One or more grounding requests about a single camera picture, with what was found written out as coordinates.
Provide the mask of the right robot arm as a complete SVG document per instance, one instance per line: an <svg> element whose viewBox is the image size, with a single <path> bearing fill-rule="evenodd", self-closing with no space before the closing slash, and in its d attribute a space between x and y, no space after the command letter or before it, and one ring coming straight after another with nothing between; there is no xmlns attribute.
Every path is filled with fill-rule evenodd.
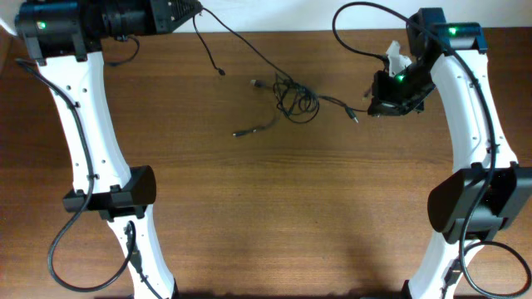
<svg viewBox="0 0 532 299"><path fill-rule="evenodd" d="M424 108L437 91L449 127L453 173L429 194L432 235L404 298L451 298L468 264L508 228L531 195L531 170L520 166L501 128L487 74L487 43L475 22L451 23L439 7L406 20L410 56L392 43L387 68L372 84L368 114L399 116Z"/></svg>

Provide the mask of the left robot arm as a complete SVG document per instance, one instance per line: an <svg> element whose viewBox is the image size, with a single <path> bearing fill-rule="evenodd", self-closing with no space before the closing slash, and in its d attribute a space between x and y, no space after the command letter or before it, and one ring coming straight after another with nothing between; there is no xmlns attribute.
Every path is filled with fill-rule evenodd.
<svg viewBox="0 0 532 299"><path fill-rule="evenodd" d="M63 204L73 218L98 212L116 235L136 298L176 298L158 242L155 174L130 167L117 144L106 100L101 42L168 34L201 11L197 1L6 1L2 25L25 42L21 66L56 103L73 183Z"/></svg>

